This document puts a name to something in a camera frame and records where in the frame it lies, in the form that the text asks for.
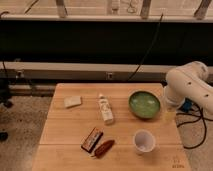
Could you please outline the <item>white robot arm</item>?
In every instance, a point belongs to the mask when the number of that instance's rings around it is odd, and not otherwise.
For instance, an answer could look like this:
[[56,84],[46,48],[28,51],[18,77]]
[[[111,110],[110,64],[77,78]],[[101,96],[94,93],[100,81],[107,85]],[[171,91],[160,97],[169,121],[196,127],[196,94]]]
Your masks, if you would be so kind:
[[166,104],[179,108],[188,98],[213,114],[213,87],[206,83],[208,75],[208,67],[199,61],[169,70],[164,88]]

